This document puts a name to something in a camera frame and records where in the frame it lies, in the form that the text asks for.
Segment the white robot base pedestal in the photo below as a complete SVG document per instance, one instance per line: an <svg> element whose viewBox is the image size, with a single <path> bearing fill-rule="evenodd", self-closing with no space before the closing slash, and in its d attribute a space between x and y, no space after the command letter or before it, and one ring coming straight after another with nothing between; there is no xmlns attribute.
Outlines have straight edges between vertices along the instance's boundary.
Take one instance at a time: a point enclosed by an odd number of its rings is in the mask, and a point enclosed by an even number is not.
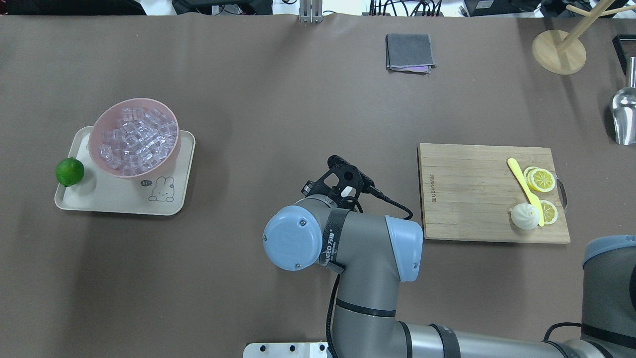
<svg viewBox="0 0 636 358"><path fill-rule="evenodd" d="M331 358L327 342L252 343L243 358Z"/></svg>

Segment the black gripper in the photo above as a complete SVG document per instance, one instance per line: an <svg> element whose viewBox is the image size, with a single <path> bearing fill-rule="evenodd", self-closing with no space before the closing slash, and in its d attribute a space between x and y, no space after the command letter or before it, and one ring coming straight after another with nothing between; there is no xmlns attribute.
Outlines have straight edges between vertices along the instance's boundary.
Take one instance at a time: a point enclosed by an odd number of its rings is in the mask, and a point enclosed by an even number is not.
<svg viewBox="0 0 636 358"><path fill-rule="evenodd" d="M359 196L372 193L374 181L341 156L330 156L327 166L327 172L320 179L309 180L304 185L302 195L325 195L338 208L361 208Z"/></svg>

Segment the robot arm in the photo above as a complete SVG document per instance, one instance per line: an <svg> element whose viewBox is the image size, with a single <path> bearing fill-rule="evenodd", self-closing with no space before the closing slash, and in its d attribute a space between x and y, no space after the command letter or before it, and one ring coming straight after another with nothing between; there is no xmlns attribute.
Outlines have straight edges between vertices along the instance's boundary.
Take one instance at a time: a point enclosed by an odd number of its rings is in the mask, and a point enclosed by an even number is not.
<svg viewBox="0 0 636 358"><path fill-rule="evenodd" d="M423 230L406 218L362 213L358 197L392 200L340 156L328 172L308 181L304 199L280 209L266 224L264 251L284 270L313 264L336 272L325 335L330 358L633 358L635 356L635 263L633 235L588 243L579 339L550 335L528 342L455 331L442 324L414 325L396 319L399 284L418 277Z"/></svg>

